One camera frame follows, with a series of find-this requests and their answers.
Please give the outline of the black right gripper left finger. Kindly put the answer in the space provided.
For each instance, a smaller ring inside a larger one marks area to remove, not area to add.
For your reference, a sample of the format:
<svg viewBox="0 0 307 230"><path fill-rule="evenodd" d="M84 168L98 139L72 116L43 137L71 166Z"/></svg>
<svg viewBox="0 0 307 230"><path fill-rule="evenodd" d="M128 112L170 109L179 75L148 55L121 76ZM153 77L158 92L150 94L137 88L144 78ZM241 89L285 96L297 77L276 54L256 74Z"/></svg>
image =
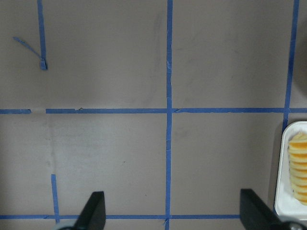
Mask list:
<svg viewBox="0 0 307 230"><path fill-rule="evenodd" d="M75 230L103 230L106 224L104 192L93 192L74 224Z"/></svg>

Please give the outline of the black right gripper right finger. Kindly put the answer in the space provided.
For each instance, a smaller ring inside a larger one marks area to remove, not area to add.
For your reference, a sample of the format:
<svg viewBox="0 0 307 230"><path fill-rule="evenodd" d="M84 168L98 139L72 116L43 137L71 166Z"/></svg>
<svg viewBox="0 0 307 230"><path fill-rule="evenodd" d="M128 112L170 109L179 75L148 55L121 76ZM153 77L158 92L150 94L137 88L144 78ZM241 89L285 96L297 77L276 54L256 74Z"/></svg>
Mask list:
<svg viewBox="0 0 307 230"><path fill-rule="evenodd" d="M240 221L246 230L278 230L279 218L252 189L240 190Z"/></svg>

